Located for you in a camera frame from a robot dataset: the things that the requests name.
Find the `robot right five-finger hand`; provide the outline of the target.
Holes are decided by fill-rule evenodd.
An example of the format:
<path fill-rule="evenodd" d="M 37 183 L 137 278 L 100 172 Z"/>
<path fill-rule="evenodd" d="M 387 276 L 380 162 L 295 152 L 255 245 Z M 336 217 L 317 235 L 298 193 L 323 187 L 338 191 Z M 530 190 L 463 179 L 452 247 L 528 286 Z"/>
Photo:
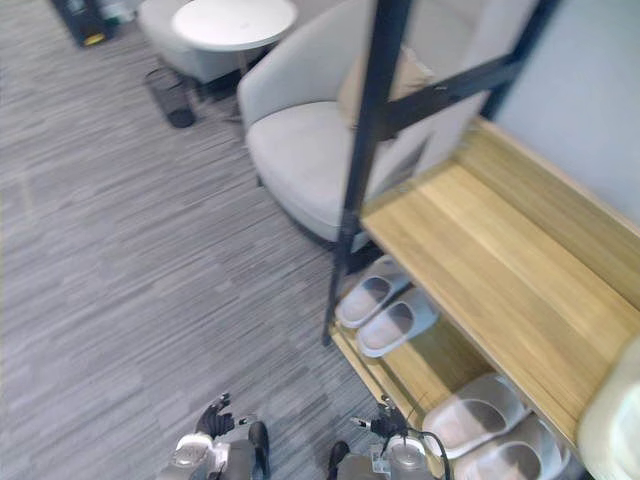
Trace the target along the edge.
<path fill-rule="evenodd" d="M 392 437 L 403 430 L 403 416 L 395 402 L 387 394 L 381 395 L 377 408 L 378 416 L 376 418 L 366 420 L 360 417 L 351 417 L 350 422 L 383 438 Z"/>

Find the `robot left five-finger hand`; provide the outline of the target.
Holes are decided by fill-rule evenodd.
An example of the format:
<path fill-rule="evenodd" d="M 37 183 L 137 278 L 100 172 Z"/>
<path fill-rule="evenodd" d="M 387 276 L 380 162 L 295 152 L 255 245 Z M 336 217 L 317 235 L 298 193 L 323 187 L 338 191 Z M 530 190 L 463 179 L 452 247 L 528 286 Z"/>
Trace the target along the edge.
<path fill-rule="evenodd" d="M 215 439 L 229 433 L 236 427 L 250 425 L 257 420 L 255 414 L 235 418 L 232 413 L 224 413 L 223 410 L 230 403 L 231 395 L 229 392 L 224 392 L 216 397 L 199 417 L 195 432 Z"/>

